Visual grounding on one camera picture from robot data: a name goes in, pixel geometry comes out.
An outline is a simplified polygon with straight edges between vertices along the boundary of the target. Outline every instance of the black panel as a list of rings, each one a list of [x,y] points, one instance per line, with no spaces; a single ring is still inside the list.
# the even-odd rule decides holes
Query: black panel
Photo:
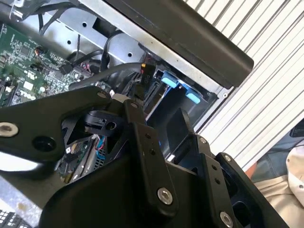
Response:
[[[159,41],[229,89],[254,62],[182,0],[104,0]]]

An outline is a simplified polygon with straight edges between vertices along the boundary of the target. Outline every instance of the motherboard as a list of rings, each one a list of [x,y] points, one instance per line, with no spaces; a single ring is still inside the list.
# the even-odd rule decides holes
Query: motherboard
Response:
[[[68,91],[71,83],[91,76],[80,66],[63,75],[57,69],[67,60],[8,25],[0,28],[0,107]],[[37,48],[43,50],[39,57]]]

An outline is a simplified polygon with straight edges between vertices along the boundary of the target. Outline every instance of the bolt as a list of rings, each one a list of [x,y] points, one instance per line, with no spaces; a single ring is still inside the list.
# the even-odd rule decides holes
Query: bolt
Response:
[[[200,138],[200,141],[201,141],[203,144],[206,144],[206,143],[207,143],[207,141],[206,141],[203,137]]]
[[[228,155],[224,155],[224,158],[225,158],[228,162],[231,161],[231,158],[230,158]]]
[[[131,103],[131,106],[133,106],[134,108],[138,108],[137,104],[135,103]]]
[[[229,228],[233,227],[233,221],[226,212],[222,211],[219,214],[219,216],[220,216],[220,219],[223,221],[223,223],[226,225],[226,227],[229,227]]]
[[[170,205],[173,202],[172,194],[166,188],[158,189],[157,190],[157,196],[160,199],[160,201],[163,202],[166,205]]]
[[[106,95],[104,93],[97,93],[98,96],[100,96],[101,98],[106,98]]]
[[[18,127],[13,123],[0,123],[0,137],[12,137],[18,134]]]

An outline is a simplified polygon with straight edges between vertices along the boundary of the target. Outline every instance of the wire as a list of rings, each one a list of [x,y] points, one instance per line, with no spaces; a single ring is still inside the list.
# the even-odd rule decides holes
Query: wire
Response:
[[[48,66],[44,61],[43,61],[43,59],[40,57],[40,56],[36,56],[37,57],[37,59],[39,59],[39,61],[42,63],[42,65],[46,68],[46,69],[48,69],[48,70],[50,70],[50,71],[59,71],[59,69],[54,69],[54,68],[51,68],[50,66]]]
[[[76,57],[75,57],[75,59],[78,59],[79,50],[80,50],[80,34],[78,34],[78,39],[77,39],[77,52],[76,52]]]
[[[101,64],[100,64],[100,69],[99,69],[99,72],[102,72],[102,71],[105,71],[108,69],[108,58],[109,58],[109,55],[108,55],[108,48],[109,48],[109,42],[111,41],[111,39],[119,34],[122,34],[123,32],[121,30],[117,30],[115,32],[113,32],[110,37],[108,38],[108,40],[106,41],[105,45],[104,45],[104,52],[101,56]]]
[[[76,61],[72,62],[72,66],[76,67],[80,64],[82,64],[83,62],[90,60],[91,58],[98,56],[98,55],[102,55],[103,50],[97,50],[97,51],[93,51],[83,57],[81,57],[80,59],[77,59]]]
[[[96,149],[96,155],[101,160],[105,159],[105,157],[103,155],[99,154],[100,150],[102,150],[103,147],[104,147],[104,143],[105,143],[105,137],[103,136],[102,139],[99,140],[97,146],[95,147],[95,149]]]
[[[56,21],[57,19],[59,19],[61,17],[61,15],[67,10],[67,8],[65,9],[59,9],[57,10],[57,12],[51,17],[51,19],[41,28],[41,30],[39,31],[39,34],[41,36],[43,36],[45,34],[45,32],[47,31],[48,27],[50,27],[50,25]]]
[[[97,17],[100,17],[98,14],[96,14],[94,11],[90,10],[88,7],[86,7],[84,4],[79,4],[78,6],[74,5],[71,2],[61,2],[61,3],[56,3],[56,4],[50,4],[50,5],[46,5],[46,6],[42,6],[40,7],[38,10],[36,10],[33,15],[37,15],[40,13],[46,13],[46,12],[50,12],[53,10],[62,10],[62,9],[70,9],[70,8],[77,8],[83,11],[86,11],[88,13],[94,14]]]
[[[47,24],[45,24],[45,26],[43,26],[43,28],[40,30],[39,34],[40,35],[44,35],[46,30],[48,29],[48,27],[57,19],[59,19],[61,17],[61,15],[68,9],[70,8],[77,8],[83,11],[86,11],[88,13],[91,13],[97,17],[99,17],[95,12],[93,12],[92,10],[90,10],[88,7],[86,7],[83,4],[80,4],[78,6],[70,3],[70,2],[62,2],[62,4],[60,5],[60,3],[58,3],[57,5],[54,4],[54,6],[49,7],[50,5],[46,5],[46,6],[42,6],[40,7],[36,12],[34,12],[33,15],[35,14],[41,14],[41,13],[45,13],[48,11],[52,11],[52,10],[57,10],[57,12],[51,17],[51,19],[49,20],[49,22]]]
[[[36,49],[35,50],[35,54],[36,54],[36,58],[39,59],[39,61],[42,63],[42,65],[48,69],[49,71],[59,71],[59,69],[54,69],[54,68],[51,68],[49,65],[47,65],[43,59],[41,58],[40,54],[38,53],[38,50]]]
[[[39,31],[40,31],[40,30],[42,30],[43,25],[44,25],[44,23],[43,23],[43,16],[42,16],[41,13],[38,14],[38,20],[39,20]]]
[[[125,64],[117,65],[117,66],[114,66],[103,72],[100,72],[99,74],[96,74],[90,78],[87,78],[81,82],[72,83],[72,84],[70,84],[68,89],[73,90],[73,89],[78,89],[78,88],[84,87],[86,85],[90,85],[91,83],[94,83],[94,82],[100,81],[104,78],[107,78],[108,76],[110,76],[116,72],[120,72],[120,71],[124,71],[124,70],[133,70],[135,72],[140,73],[141,69],[142,69],[142,63],[125,63]]]

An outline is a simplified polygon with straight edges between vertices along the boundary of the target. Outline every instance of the microchip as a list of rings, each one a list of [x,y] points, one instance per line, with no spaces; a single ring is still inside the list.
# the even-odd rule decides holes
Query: microchip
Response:
[[[62,74],[60,71],[57,71],[57,72],[55,73],[55,77],[58,78],[59,80],[62,79],[62,76],[63,76],[63,74]]]
[[[24,54],[25,56],[29,56],[30,49],[28,49],[28,48],[25,47],[25,46],[22,46],[20,52],[21,52],[22,54]]]
[[[4,56],[0,56],[0,62],[4,63],[6,61],[6,58]]]

